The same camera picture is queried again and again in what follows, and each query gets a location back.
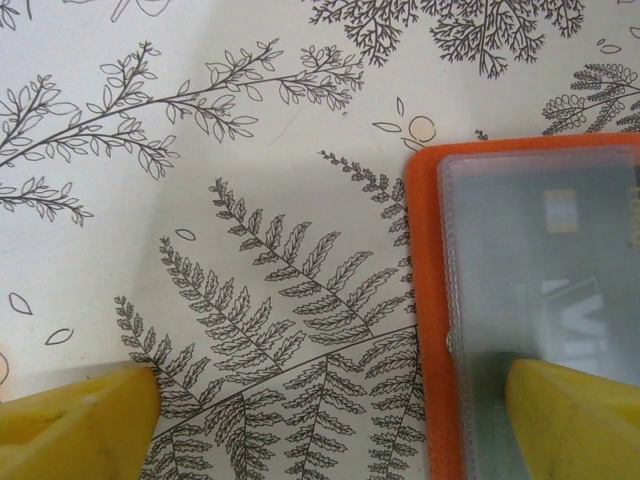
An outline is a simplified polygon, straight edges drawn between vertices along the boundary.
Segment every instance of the orange plastic frame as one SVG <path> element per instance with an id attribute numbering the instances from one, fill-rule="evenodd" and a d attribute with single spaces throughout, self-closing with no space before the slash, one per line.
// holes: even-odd
<path id="1" fill-rule="evenodd" d="M 418 335 L 426 389 L 431 478 L 462 480 L 465 474 L 456 374 L 446 347 L 449 311 L 444 273 L 437 167 L 454 154 L 640 145 L 640 134 L 586 134 L 427 147 L 407 170 L 411 257 L 418 309 Z"/>

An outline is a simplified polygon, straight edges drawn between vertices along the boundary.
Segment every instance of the line drawing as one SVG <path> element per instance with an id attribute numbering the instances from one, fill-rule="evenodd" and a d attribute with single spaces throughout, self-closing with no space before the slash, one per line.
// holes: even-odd
<path id="1" fill-rule="evenodd" d="M 196 234 L 193 233 L 188 228 L 178 228 L 175 231 L 175 234 L 178 235 L 183 240 L 186 240 L 187 242 L 195 242 L 196 240 Z"/>
<path id="2" fill-rule="evenodd" d="M 20 15 L 20 12 L 11 6 L 11 0 L 0 0 L 0 28 L 16 29 L 16 20 L 14 17 Z"/>
<path id="3" fill-rule="evenodd" d="M 94 0 L 63 0 L 62 3 L 90 3 Z M 124 10 L 129 6 L 132 0 L 119 0 L 116 5 L 113 13 L 111 14 L 111 22 L 115 23 L 120 18 L 120 15 L 124 12 Z M 149 17 L 157 17 L 162 12 L 164 12 L 171 0 L 136 0 L 136 4 L 138 8 Z"/>
<path id="4" fill-rule="evenodd" d="M 433 17 L 430 29 L 440 58 L 476 63 L 478 74 L 495 79 L 514 62 L 534 63 L 545 44 L 538 23 L 551 24 L 562 38 L 582 28 L 582 0 L 308 0 L 310 23 L 340 23 L 363 59 L 384 66 L 404 30 Z"/>
<path id="5" fill-rule="evenodd" d="M 29 302 L 27 302 L 24 297 L 16 292 L 11 292 L 9 294 L 9 305 L 14 312 L 21 313 L 23 315 L 33 315 L 33 311 L 31 311 Z"/>
<path id="6" fill-rule="evenodd" d="M 383 218 L 393 222 L 404 218 L 401 179 L 392 188 L 384 175 L 373 175 L 358 164 L 348 166 L 349 173 L 356 176 L 353 181 L 366 180 L 369 187 L 365 191 L 388 196 L 387 202 L 391 203 L 385 202 L 385 209 L 391 204 L 396 205 L 394 211 L 399 209 L 394 215 L 387 212 Z M 367 378 L 380 396 L 380 405 L 374 407 L 376 411 L 385 412 L 385 405 L 390 401 L 384 386 L 389 378 L 395 379 L 398 385 L 394 388 L 401 395 L 411 392 L 409 400 L 402 397 L 403 421 L 385 427 L 375 423 L 378 421 L 374 420 L 378 418 L 375 415 L 362 420 L 372 422 L 374 429 L 383 430 L 377 435 L 396 439 L 397 447 L 388 448 L 388 454 L 380 454 L 377 463 L 382 465 L 379 468 L 398 475 L 394 478 L 402 479 L 403 462 L 413 456 L 413 447 L 404 447 L 404 436 L 410 435 L 410 442 L 424 441 L 415 434 L 416 427 L 409 423 L 412 415 L 424 415 L 419 405 L 421 391 L 415 391 L 419 388 L 416 387 L 419 377 L 415 364 L 404 360 L 417 344 L 415 326 L 391 328 L 384 333 L 366 327 L 382 325 L 381 320 L 393 315 L 399 310 L 398 306 L 412 298 L 413 292 L 406 283 L 403 285 L 408 292 L 400 297 L 388 298 L 382 290 L 389 281 L 406 282 L 396 273 L 410 264 L 403 259 L 398 267 L 374 270 L 365 276 L 364 282 L 349 286 L 356 269 L 368 268 L 367 260 L 372 252 L 356 251 L 335 271 L 322 273 L 323 263 L 332 255 L 339 232 L 324 236 L 320 233 L 319 238 L 312 240 L 313 235 L 318 235 L 312 222 L 294 224 L 287 229 L 284 214 L 267 219 L 265 205 L 249 210 L 245 199 L 236 199 L 222 179 L 216 180 L 210 191 L 214 195 L 218 221 L 227 225 L 231 235 L 239 237 L 238 255 L 254 254 L 254 268 L 268 269 L 264 271 L 265 286 L 276 288 L 277 295 L 256 299 L 237 279 L 219 278 L 215 270 L 206 270 L 178 252 L 168 237 L 161 238 L 161 261 L 177 293 L 193 312 L 194 320 L 204 327 L 207 342 L 203 346 L 210 348 L 214 355 L 198 356 L 194 353 L 197 349 L 191 345 L 174 356 L 183 359 L 180 373 L 174 375 L 170 371 L 167 377 L 158 370 L 164 375 L 162 378 L 167 377 L 161 382 L 162 414 L 174 421 L 154 436 L 141 478 L 190 475 L 189 478 L 212 480 L 219 474 L 219 470 L 213 471 L 213 462 L 208 460 L 214 448 L 224 449 L 235 478 L 267 478 L 271 460 L 277 458 L 276 451 L 283 449 L 291 462 L 287 473 L 295 478 L 331 475 L 332 467 L 347 455 L 346 439 L 361 428 L 354 422 L 354 416 L 364 413 L 361 399 L 369 392 L 356 376 L 371 371 Z M 403 229 L 401 225 L 394 227 L 393 238 L 398 246 L 406 248 L 408 234 L 403 235 Z M 273 316 L 272 302 L 278 298 L 296 301 L 291 306 L 291 318 L 295 321 Z M 131 348 L 132 359 L 165 371 L 167 365 L 180 361 L 163 357 L 167 347 L 161 345 L 173 346 L 170 332 L 158 342 L 153 321 L 143 320 L 130 301 L 116 297 L 116 307 L 118 325 L 125 330 L 123 342 Z M 346 319 L 346 313 L 342 315 L 343 310 L 350 312 L 350 319 Z M 319 343 L 325 351 L 306 358 L 305 342 Z M 366 358 L 361 359 L 362 351 L 357 350 L 354 355 L 354 349 L 363 347 Z M 382 374 L 390 368 L 388 362 L 398 368 L 393 377 Z M 405 372 L 402 365 L 414 368 L 413 376 Z M 187 382 L 185 372 L 196 368 L 199 372 L 196 381 Z M 209 387 L 205 390 L 209 393 L 202 399 L 200 392 L 207 382 Z M 279 431 L 288 428 L 288 433 L 275 435 L 277 426 Z M 280 442 L 284 445 L 278 449 L 276 445 Z"/>
<path id="7" fill-rule="evenodd" d="M 396 112 L 400 118 L 404 117 L 404 102 L 400 97 L 396 98 Z M 402 143 L 409 150 L 417 152 L 436 136 L 436 128 L 433 120 L 424 115 L 413 117 L 406 127 L 391 122 L 374 122 L 372 125 L 387 133 L 399 133 Z"/>
<path id="8" fill-rule="evenodd" d="M 49 338 L 47 338 L 44 344 L 47 346 L 61 345 L 63 343 L 68 342 L 71 339 L 71 337 L 73 337 L 73 333 L 74 333 L 73 329 L 61 328 L 53 332 L 51 335 L 49 335 Z"/>
<path id="9" fill-rule="evenodd" d="M 614 120 L 623 132 L 640 132 L 640 86 L 636 72 L 620 63 L 590 63 L 573 77 L 575 81 L 569 88 L 580 93 L 560 95 L 547 102 L 542 115 L 551 124 L 543 135 L 582 129 L 586 125 L 587 132 L 595 133 Z M 632 113 L 619 118 L 625 109 Z"/>
<path id="10" fill-rule="evenodd" d="M 605 38 L 601 38 L 600 40 L 598 40 L 598 43 L 596 45 L 600 47 L 600 52 L 604 53 L 605 55 L 613 55 L 622 51 L 622 48 L 617 45 L 613 45 L 613 44 L 605 45 L 604 43 L 606 41 L 607 40 Z"/>
<path id="11" fill-rule="evenodd" d="M 150 70 L 150 61 L 161 55 L 150 42 L 142 42 L 135 52 L 100 66 L 105 85 L 96 103 L 81 107 L 79 102 L 62 100 L 62 91 L 51 75 L 38 75 L 15 91 L 8 88 L 6 97 L 0 98 L 0 169 L 22 161 L 71 163 L 77 156 L 111 157 L 119 152 L 137 157 L 144 172 L 159 180 L 180 158 L 170 148 L 176 136 L 154 138 L 135 116 L 142 109 L 162 108 L 171 124 L 191 118 L 204 133 L 222 143 L 253 137 L 250 126 L 258 122 L 257 117 L 235 114 L 237 97 L 262 102 L 266 95 L 275 97 L 277 89 L 277 96 L 287 105 L 308 101 L 336 111 L 362 89 L 361 63 L 336 46 L 302 48 L 299 70 L 276 73 L 274 61 L 284 53 L 276 49 L 277 41 L 256 42 L 253 53 L 244 48 L 239 54 L 225 50 L 223 60 L 205 65 L 207 86 L 195 88 L 186 80 L 176 93 L 165 96 L 145 93 L 147 83 L 158 78 Z M 67 126 L 54 133 L 43 129 L 61 119 L 68 119 Z M 70 182 L 62 188 L 49 187 L 44 176 L 27 180 L 21 188 L 2 184 L 0 204 L 9 212 L 18 205 L 31 207 L 50 221 L 64 211 L 82 226 L 93 215 L 70 196 L 71 187 Z"/>
<path id="12" fill-rule="evenodd" d="M 323 273 L 323 263 L 333 250 L 340 232 L 330 232 L 321 237 L 305 260 L 299 262 L 298 253 L 311 222 L 294 226 L 286 243 L 280 248 L 285 215 L 274 217 L 262 234 L 260 229 L 263 209 L 254 210 L 247 218 L 244 198 L 236 200 L 233 190 L 220 178 L 209 190 L 216 195 L 214 206 L 220 208 L 217 217 L 234 224 L 228 233 L 238 237 L 246 236 L 246 240 L 240 245 L 240 251 L 259 250 L 261 253 L 253 261 L 255 266 L 270 263 L 277 265 L 277 268 L 271 267 L 272 271 L 265 277 L 265 281 L 286 282 L 289 286 L 278 291 L 281 296 L 305 299 L 305 303 L 298 305 L 293 313 L 304 318 L 304 324 L 313 331 L 309 335 L 312 342 L 328 346 L 371 338 L 374 335 L 372 327 L 404 302 L 404 296 L 396 296 L 386 298 L 374 306 L 369 305 L 378 290 L 398 272 L 397 268 L 375 272 L 355 289 L 349 284 L 356 270 L 373 255 L 370 251 L 354 253 L 326 282 L 317 278 Z M 350 289 L 352 293 L 345 295 L 345 289 Z"/>
<path id="13" fill-rule="evenodd" d="M 2 386 L 2 384 L 6 382 L 7 378 L 9 378 L 9 373 L 11 373 L 9 360 L 7 360 L 7 357 L 0 352 L 0 386 Z"/>

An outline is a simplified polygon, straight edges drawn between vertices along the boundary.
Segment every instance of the fern illustration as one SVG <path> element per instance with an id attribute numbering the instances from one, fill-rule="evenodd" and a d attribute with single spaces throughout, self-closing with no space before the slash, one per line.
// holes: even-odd
<path id="1" fill-rule="evenodd" d="M 189 308 L 205 315 L 197 321 L 208 328 L 205 333 L 214 341 L 211 349 L 227 357 L 214 363 L 220 370 L 234 372 L 225 377 L 227 381 L 249 384 L 282 372 L 305 334 L 301 330 L 288 334 L 294 324 L 290 320 L 269 322 L 270 298 L 249 315 L 251 296 L 246 287 L 235 295 L 233 278 L 221 285 L 213 270 L 205 277 L 200 264 L 182 257 L 168 238 L 160 239 L 160 253 L 180 295 L 190 302 Z"/>
<path id="2" fill-rule="evenodd" d="M 265 278 L 268 282 L 282 282 L 297 279 L 296 284 L 279 291 L 280 295 L 289 298 L 314 297 L 314 300 L 299 305 L 294 309 L 298 315 L 308 316 L 305 324 L 317 333 L 309 338 L 322 345 L 339 345 L 351 343 L 373 336 L 371 327 L 380 322 L 404 301 L 404 297 L 393 297 L 375 305 L 366 313 L 364 308 L 378 289 L 397 273 L 395 268 L 386 268 L 362 282 L 348 297 L 341 295 L 349 279 L 356 270 L 372 255 L 372 252 L 357 252 L 339 266 L 334 275 L 322 282 L 317 278 L 322 265 L 340 235 L 331 232 L 322 237 L 304 262 L 296 262 L 310 222 L 296 225 L 284 247 L 280 248 L 284 230 L 284 215 L 276 216 L 265 232 L 260 235 L 262 209 L 255 210 L 247 218 L 247 208 L 243 198 L 234 199 L 227 183 L 217 179 L 210 190 L 217 195 L 214 205 L 221 208 L 217 216 L 224 220 L 235 221 L 236 225 L 229 233 L 248 238 L 240 245 L 240 251 L 259 248 L 262 253 L 254 260 L 254 265 L 280 263 L 281 268 L 272 271 Z"/>
<path id="3" fill-rule="evenodd" d="M 11 0 L 0 0 L 0 28 L 15 30 L 18 15 L 20 12 L 11 6 Z"/>
<path id="4" fill-rule="evenodd" d="M 544 46 L 538 19 L 563 38 L 580 30 L 581 0 L 311 0 L 311 23 L 342 23 L 347 38 L 369 63 L 382 67 L 397 50 L 403 29 L 420 15 L 437 18 L 431 29 L 441 58 L 478 64 L 481 76 L 497 78 L 516 62 L 532 63 Z"/>
<path id="5" fill-rule="evenodd" d="M 163 433 L 151 445 L 140 480 L 213 480 L 203 470 L 213 468 L 204 458 L 213 445 L 201 440 L 204 428 L 184 424 Z"/>
<path id="6" fill-rule="evenodd" d="M 418 454 L 411 444 L 425 441 L 424 433 L 418 429 L 424 425 L 426 415 L 415 329 L 374 342 L 360 365 L 369 366 L 366 378 L 386 376 L 371 390 L 372 396 L 381 397 L 373 408 L 385 415 L 372 419 L 382 432 L 371 436 L 375 447 L 369 450 L 374 462 L 369 465 L 369 480 L 404 480 L 401 472 L 409 468 L 404 459 Z"/>
<path id="7" fill-rule="evenodd" d="M 205 434 L 215 431 L 216 444 L 225 446 L 237 480 L 266 478 L 262 473 L 268 471 L 264 461 L 275 455 L 269 448 L 280 437 L 265 431 L 265 427 L 277 425 L 283 418 L 278 412 L 265 411 L 264 407 L 282 400 L 284 395 L 271 389 L 253 395 L 240 392 L 216 405 L 207 415 Z"/>
<path id="8" fill-rule="evenodd" d="M 542 115 L 551 120 L 543 135 L 553 135 L 589 125 L 587 132 L 599 132 L 629 107 L 634 113 L 619 118 L 616 125 L 624 132 L 640 132 L 640 87 L 638 74 L 621 64 L 585 65 L 573 74 L 570 88 L 588 95 L 561 95 L 549 100 Z"/>
<path id="9" fill-rule="evenodd" d="M 402 28 L 418 21 L 415 0 L 311 0 L 311 23 L 344 23 L 347 38 L 369 63 L 383 66 L 400 42 Z"/>
<path id="10" fill-rule="evenodd" d="M 145 329 L 144 320 L 126 297 L 116 297 L 118 325 L 125 334 L 123 343 L 134 349 L 132 360 L 149 365 L 161 391 L 162 415 L 165 418 L 192 418 L 210 405 L 222 388 L 223 379 L 209 382 L 200 394 L 194 393 L 198 380 L 211 361 L 203 357 L 193 360 L 192 343 L 171 359 L 173 345 L 169 335 L 157 341 L 154 327 Z"/>
<path id="11" fill-rule="evenodd" d="M 358 162 L 349 162 L 346 158 L 338 158 L 334 153 L 328 153 L 325 150 L 321 150 L 319 153 L 324 160 L 328 160 L 332 165 L 341 167 L 344 173 L 351 174 L 352 182 L 364 181 L 366 183 L 362 191 L 373 193 L 371 200 L 374 202 L 386 204 L 380 216 L 387 220 L 393 219 L 389 227 L 389 233 L 393 233 L 395 236 L 393 246 L 404 247 L 409 245 L 409 217 L 405 206 L 404 181 L 401 178 L 396 178 L 393 187 L 389 189 L 389 177 L 385 174 L 376 175 L 368 168 L 363 168 Z M 398 268 L 409 268 L 411 270 L 411 257 L 407 255 L 400 260 Z M 413 282 L 411 271 L 403 275 L 401 281 L 406 283 Z M 413 290 L 408 292 L 407 295 L 410 298 L 415 296 Z M 415 313 L 415 308 L 415 304 L 411 303 L 405 307 L 405 311 Z"/>
<path id="12" fill-rule="evenodd" d="M 287 437 L 296 446 L 285 452 L 295 463 L 286 472 L 296 478 L 326 479 L 323 470 L 338 464 L 336 456 L 347 450 L 335 437 L 353 435 L 356 431 L 342 422 L 331 411 L 343 411 L 350 415 L 365 413 L 355 398 L 366 395 L 360 385 L 344 377 L 344 373 L 362 371 L 362 367 L 348 358 L 334 353 L 313 363 L 293 380 L 284 384 L 296 392 L 296 398 L 283 403 L 296 413 L 286 423 L 299 427 Z"/>

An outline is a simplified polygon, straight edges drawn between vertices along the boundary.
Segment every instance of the patterned paper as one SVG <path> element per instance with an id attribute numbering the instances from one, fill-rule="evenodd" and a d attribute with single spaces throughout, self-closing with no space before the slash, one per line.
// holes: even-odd
<path id="1" fill-rule="evenodd" d="M 639 8 L 0 0 L 0 399 L 138 362 L 143 479 L 428 478 L 406 161 L 640 131 Z"/>

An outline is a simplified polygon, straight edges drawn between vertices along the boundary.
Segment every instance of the branch drawing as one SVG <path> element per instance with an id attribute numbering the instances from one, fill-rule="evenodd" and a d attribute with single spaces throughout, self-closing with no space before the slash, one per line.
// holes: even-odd
<path id="1" fill-rule="evenodd" d="M 106 77 L 102 99 L 85 107 L 59 100 L 62 92 L 51 75 L 39 75 L 16 91 L 7 89 L 6 99 L 0 100 L 4 134 L 0 136 L 0 169 L 47 158 L 70 163 L 74 156 L 111 157 L 117 151 L 135 155 L 142 169 L 158 180 L 180 155 L 170 149 L 174 135 L 153 139 L 146 132 L 143 121 L 135 116 L 143 109 L 163 108 L 172 124 L 193 118 L 202 131 L 221 143 L 225 138 L 253 136 L 249 127 L 258 119 L 235 115 L 239 95 L 260 102 L 272 85 L 286 104 L 306 99 L 340 110 L 351 101 L 352 93 L 362 88 L 361 65 L 353 55 L 344 57 L 335 46 L 302 49 L 300 70 L 275 74 L 274 61 L 284 53 L 275 48 L 276 43 L 257 42 L 253 53 L 244 48 L 239 55 L 225 51 L 224 60 L 206 64 L 208 85 L 196 88 L 187 80 L 177 93 L 166 96 L 145 92 L 148 83 L 157 79 L 149 63 L 160 56 L 150 42 L 140 43 L 139 50 L 121 60 L 101 65 Z M 47 124 L 47 130 L 38 133 Z M 49 133 L 52 126 L 58 130 Z M 78 199 L 69 196 L 71 183 L 56 189 L 44 182 L 44 177 L 28 180 L 20 194 L 17 187 L 0 186 L 0 203 L 9 211 L 23 204 L 36 208 L 42 218 L 51 221 L 56 212 L 67 210 L 78 225 L 92 216 L 77 205 Z"/>
<path id="2" fill-rule="evenodd" d="M 182 257 L 168 238 L 160 242 L 162 262 L 169 267 L 167 272 L 180 295 L 190 302 L 191 310 L 205 315 L 197 321 L 207 327 L 205 333 L 214 341 L 211 350 L 227 357 L 214 363 L 222 371 L 234 372 L 225 380 L 250 384 L 281 373 L 306 336 L 301 330 L 288 332 L 294 322 L 270 321 L 271 298 L 249 315 L 251 295 L 246 287 L 235 295 L 233 278 L 221 285 L 213 270 L 205 278 L 200 264 Z"/>
<path id="3" fill-rule="evenodd" d="M 374 342 L 360 365 L 369 366 L 366 378 L 385 376 L 373 387 L 371 395 L 383 397 L 373 403 L 373 408 L 390 413 L 372 418 L 382 433 L 371 436 L 375 448 L 369 450 L 373 459 L 369 480 L 404 480 L 406 477 L 400 472 L 407 470 L 409 464 L 403 458 L 418 454 L 411 444 L 425 441 L 422 430 L 427 419 L 415 329 Z"/>
<path id="4" fill-rule="evenodd" d="M 622 64 L 592 63 L 573 74 L 570 89 L 588 94 L 565 94 L 549 100 L 542 115 L 551 120 L 543 135 L 553 135 L 588 124 L 587 132 L 599 132 L 613 120 L 623 132 L 640 132 L 638 74 Z M 618 118 L 629 108 L 633 113 Z"/>
<path id="5" fill-rule="evenodd" d="M 297 392 L 296 398 L 283 403 L 285 408 L 297 410 L 285 422 L 298 427 L 295 433 L 287 437 L 287 441 L 295 444 L 295 447 L 286 451 L 285 455 L 295 459 L 295 463 L 286 473 L 300 479 L 328 478 L 323 470 L 335 467 L 338 464 L 336 455 L 347 451 L 347 446 L 339 438 L 356 433 L 350 425 L 331 413 L 365 413 L 356 398 L 367 392 L 344 376 L 344 373 L 360 371 L 362 367 L 336 353 L 313 363 L 284 384 L 287 390 Z"/>
<path id="6" fill-rule="evenodd" d="M 516 62 L 535 62 L 544 46 L 539 19 L 563 38 L 576 35 L 584 21 L 582 0 L 310 0 L 311 23 L 341 23 L 348 39 L 371 65 L 382 67 L 403 31 L 421 16 L 431 28 L 441 58 L 478 64 L 481 76 L 497 78 Z"/>
<path id="7" fill-rule="evenodd" d="M 62 3 L 90 3 L 94 0 L 62 0 Z M 111 14 L 111 21 L 117 22 L 132 0 L 120 0 Z M 157 17 L 164 12 L 171 0 L 136 0 L 138 8 L 149 17 Z"/>
<path id="8" fill-rule="evenodd" d="M 396 112 L 400 118 L 404 117 L 404 111 L 404 102 L 400 97 L 397 97 Z M 375 122 L 372 125 L 383 132 L 404 135 L 400 137 L 400 140 L 402 140 L 405 147 L 414 152 L 424 148 L 436 136 L 433 120 L 424 115 L 413 117 L 406 127 L 401 127 L 391 122 Z"/>
<path id="9" fill-rule="evenodd" d="M 405 297 L 393 297 L 381 301 L 366 313 L 369 300 L 378 289 L 386 284 L 397 273 L 396 268 L 386 268 L 374 273 L 348 297 L 342 295 L 349 279 L 356 270 L 373 254 L 369 251 L 355 253 L 337 268 L 334 275 L 327 281 L 318 280 L 322 266 L 334 247 L 340 232 L 331 232 L 323 236 L 308 254 L 304 262 L 296 262 L 303 245 L 307 229 L 311 222 L 296 225 L 280 249 L 284 230 L 284 215 L 276 216 L 269 228 L 261 235 L 262 209 L 255 210 L 247 218 L 247 208 L 243 198 L 235 200 L 232 190 L 227 183 L 217 179 L 211 192 L 217 195 L 214 205 L 221 209 L 217 216 L 223 220 L 235 222 L 229 233 L 247 239 L 240 245 L 240 251 L 258 248 L 262 252 L 256 257 L 254 265 L 279 263 L 277 270 L 272 271 L 265 278 L 268 282 L 282 282 L 295 280 L 295 285 L 280 290 L 278 293 L 288 298 L 315 297 L 312 301 L 297 306 L 293 312 L 307 316 L 304 320 L 307 327 L 323 332 L 315 333 L 309 338 L 322 345 L 339 345 L 350 343 L 373 336 L 371 327 L 393 313 Z"/>

